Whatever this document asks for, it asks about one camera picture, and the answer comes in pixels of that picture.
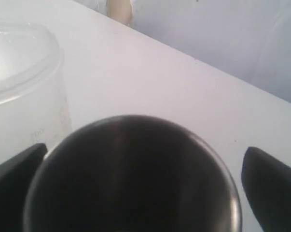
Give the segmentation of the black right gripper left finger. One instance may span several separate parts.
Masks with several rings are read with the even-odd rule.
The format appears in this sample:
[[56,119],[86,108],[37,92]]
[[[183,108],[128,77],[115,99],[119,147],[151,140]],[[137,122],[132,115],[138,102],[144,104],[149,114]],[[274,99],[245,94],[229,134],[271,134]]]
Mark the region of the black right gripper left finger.
[[23,209],[31,180],[48,152],[35,144],[0,165],[0,232],[21,232]]

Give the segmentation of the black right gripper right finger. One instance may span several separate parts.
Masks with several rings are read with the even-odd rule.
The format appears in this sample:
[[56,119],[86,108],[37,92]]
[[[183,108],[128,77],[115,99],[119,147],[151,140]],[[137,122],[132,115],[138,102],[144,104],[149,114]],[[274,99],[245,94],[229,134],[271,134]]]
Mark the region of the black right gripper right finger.
[[291,167],[257,147],[249,147],[241,182],[262,230],[291,232]]

